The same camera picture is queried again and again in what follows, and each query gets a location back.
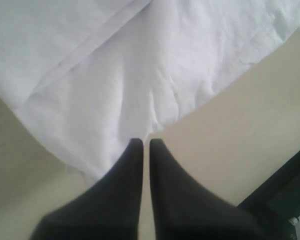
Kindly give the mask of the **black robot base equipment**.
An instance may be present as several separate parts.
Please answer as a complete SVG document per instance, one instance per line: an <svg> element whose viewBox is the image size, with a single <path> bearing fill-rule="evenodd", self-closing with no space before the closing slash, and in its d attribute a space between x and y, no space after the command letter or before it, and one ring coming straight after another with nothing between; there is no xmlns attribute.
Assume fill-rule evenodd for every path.
<svg viewBox="0 0 300 240"><path fill-rule="evenodd" d="M245 198L267 240L300 240L300 150Z"/></svg>

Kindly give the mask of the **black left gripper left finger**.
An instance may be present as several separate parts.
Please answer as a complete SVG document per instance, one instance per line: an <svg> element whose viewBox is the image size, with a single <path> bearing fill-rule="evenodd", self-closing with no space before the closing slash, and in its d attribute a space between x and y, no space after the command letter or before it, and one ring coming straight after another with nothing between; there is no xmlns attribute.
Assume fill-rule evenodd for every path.
<svg viewBox="0 0 300 240"><path fill-rule="evenodd" d="M136 240L143 188L143 142L129 141L114 166L76 199L45 215L34 240Z"/></svg>

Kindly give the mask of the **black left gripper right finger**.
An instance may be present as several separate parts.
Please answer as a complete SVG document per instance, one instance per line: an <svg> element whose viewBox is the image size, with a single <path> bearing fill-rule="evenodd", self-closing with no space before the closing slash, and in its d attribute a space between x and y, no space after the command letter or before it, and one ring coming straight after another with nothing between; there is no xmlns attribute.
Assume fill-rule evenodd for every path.
<svg viewBox="0 0 300 240"><path fill-rule="evenodd" d="M149 143L149 178L157 240L263 240L257 222L200 185L161 139Z"/></svg>

